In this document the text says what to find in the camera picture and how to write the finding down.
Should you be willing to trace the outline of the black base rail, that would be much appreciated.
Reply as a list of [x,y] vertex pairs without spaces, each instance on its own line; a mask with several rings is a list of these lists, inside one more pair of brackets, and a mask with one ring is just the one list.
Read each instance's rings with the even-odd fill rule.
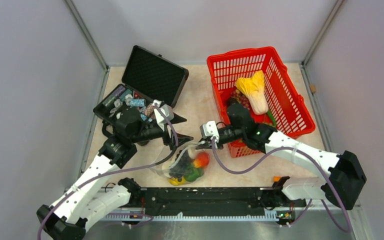
[[148,187],[134,193],[122,210],[153,217],[263,217],[269,211],[306,207],[271,187]]

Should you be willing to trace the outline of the purple grape bunch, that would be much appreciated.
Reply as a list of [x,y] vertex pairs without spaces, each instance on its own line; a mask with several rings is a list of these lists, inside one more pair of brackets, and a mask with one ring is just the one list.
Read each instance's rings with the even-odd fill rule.
[[251,104],[249,99],[238,89],[234,89],[233,91],[231,91],[229,98],[227,100],[228,106],[236,103],[243,105],[248,110],[251,109]]

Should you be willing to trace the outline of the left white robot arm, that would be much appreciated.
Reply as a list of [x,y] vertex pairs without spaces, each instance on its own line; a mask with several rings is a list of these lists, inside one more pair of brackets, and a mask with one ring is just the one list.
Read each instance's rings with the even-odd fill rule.
[[[174,124],[186,118],[173,112],[166,104],[154,104],[156,123],[151,128],[142,126],[145,121],[140,112],[129,107],[122,110],[113,124],[113,134],[103,144],[86,171],[58,200],[42,205],[36,212],[40,222],[36,238],[46,232],[54,240],[81,240],[89,229],[115,208],[123,205],[134,207],[140,202],[140,193],[131,187],[117,185],[102,197],[94,199],[102,185],[112,176],[144,170],[167,162],[183,144]],[[161,138],[170,153],[148,165],[125,168],[137,153],[136,143]]]

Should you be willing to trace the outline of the red plastic basket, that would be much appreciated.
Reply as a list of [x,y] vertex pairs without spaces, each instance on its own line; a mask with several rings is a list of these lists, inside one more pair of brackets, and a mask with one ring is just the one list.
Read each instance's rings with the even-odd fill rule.
[[298,94],[274,47],[233,50],[211,55],[206,62],[223,124],[230,124],[228,106],[240,103],[255,122],[273,126],[290,138],[315,130],[304,98]]

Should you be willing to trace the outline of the napa cabbage toy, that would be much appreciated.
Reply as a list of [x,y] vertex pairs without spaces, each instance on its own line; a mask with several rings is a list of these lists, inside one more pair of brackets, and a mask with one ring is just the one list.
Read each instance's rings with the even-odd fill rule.
[[265,97],[265,75],[262,70],[256,71],[249,78],[239,77],[235,86],[248,98],[251,109],[256,115],[263,115],[269,111]]

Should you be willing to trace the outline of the orange handled tool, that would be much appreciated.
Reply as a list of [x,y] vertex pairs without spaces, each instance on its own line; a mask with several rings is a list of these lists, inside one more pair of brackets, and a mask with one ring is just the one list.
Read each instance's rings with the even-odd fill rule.
[[274,176],[272,180],[273,180],[274,183],[276,183],[276,182],[281,181],[282,179],[283,179],[282,176]]

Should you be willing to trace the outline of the black grape bunch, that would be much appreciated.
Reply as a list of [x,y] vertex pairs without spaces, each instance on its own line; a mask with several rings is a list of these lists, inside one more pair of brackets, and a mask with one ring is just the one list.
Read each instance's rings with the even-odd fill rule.
[[170,178],[182,178],[188,169],[194,168],[193,161],[196,158],[196,152],[187,150],[181,155],[181,151],[179,151],[176,157],[180,157],[180,160],[170,168],[168,173]]

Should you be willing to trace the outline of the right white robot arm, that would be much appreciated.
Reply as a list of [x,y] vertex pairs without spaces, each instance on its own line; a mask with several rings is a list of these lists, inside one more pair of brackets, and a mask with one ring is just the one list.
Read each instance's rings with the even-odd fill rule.
[[367,177],[357,155],[351,151],[334,153],[317,149],[287,136],[266,123],[257,123],[250,111],[239,103],[227,109],[230,121],[218,128],[215,121],[200,126],[201,148],[216,151],[224,144],[242,140],[245,145],[263,153],[263,159],[275,156],[287,160],[314,177],[288,177],[273,192],[273,200],[279,206],[287,206],[292,200],[316,199],[350,211],[354,208]]

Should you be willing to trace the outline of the black poker chip case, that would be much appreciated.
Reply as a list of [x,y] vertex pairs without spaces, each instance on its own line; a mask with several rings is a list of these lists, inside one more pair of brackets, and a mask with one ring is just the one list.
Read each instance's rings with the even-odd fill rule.
[[188,77],[185,67],[135,45],[121,83],[93,109],[103,134],[117,144],[135,144],[136,134],[157,126],[153,101],[175,107]]

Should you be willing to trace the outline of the clear zip top bag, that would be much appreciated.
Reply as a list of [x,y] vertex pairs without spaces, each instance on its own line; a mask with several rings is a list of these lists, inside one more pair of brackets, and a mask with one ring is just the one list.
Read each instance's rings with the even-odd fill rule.
[[194,183],[204,177],[212,158],[208,151],[198,146],[198,142],[189,142],[178,147],[175,152],[166,146],[150,170],[173,186]]

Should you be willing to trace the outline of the green bell pepper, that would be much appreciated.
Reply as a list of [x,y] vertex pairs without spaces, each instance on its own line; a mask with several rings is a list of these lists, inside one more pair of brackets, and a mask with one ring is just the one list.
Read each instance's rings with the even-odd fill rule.
[[204,169],[203,168],[192,167],[192,168],[188,169],[187,172],[184,174],[184,179],[186,182],[192,183],[192,182],[195,182],[200,177],[202,177],[203,175],[204,175]]

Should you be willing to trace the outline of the red tomato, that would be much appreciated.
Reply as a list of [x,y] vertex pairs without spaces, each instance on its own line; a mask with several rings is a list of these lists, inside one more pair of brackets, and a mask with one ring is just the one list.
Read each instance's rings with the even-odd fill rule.
[[196,155],[192,163],[195,168],[206,168],[209,165],[209,162],[210,155],[207,152],[202,151]]

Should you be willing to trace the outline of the yellow lemon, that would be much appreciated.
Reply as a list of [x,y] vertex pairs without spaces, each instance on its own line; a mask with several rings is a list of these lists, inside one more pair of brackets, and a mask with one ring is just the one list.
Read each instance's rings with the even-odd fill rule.
[[168,179],[168,182],[173,185],[173,186],[181,186],[181,185],[185,185],[187,184],[188,182],[185,180],[184,177],[181,177],[181,178],[176,178],[176,177],[171,177]]

